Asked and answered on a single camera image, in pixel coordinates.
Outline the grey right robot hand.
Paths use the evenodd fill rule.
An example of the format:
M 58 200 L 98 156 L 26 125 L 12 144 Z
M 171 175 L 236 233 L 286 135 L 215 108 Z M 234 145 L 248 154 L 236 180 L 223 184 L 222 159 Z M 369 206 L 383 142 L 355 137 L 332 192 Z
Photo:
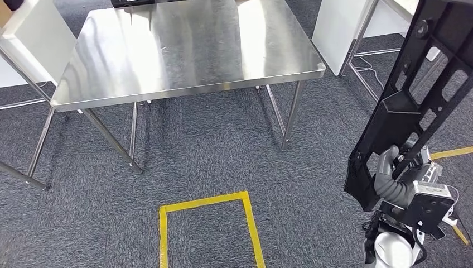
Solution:
M 409 162 L 408 170 L 395 180 L 393 178 L 394 162 L 399 156 L 399 147 L 396 145 L 392 145 L 380 155 L 374 178 L 374 190 L 379 196 L 410 191 L 413 188 L 413 182 L 417 180 L 435 183 L 442 174 L 442 167 L 432 161 L 428 146 L 424 145 Z

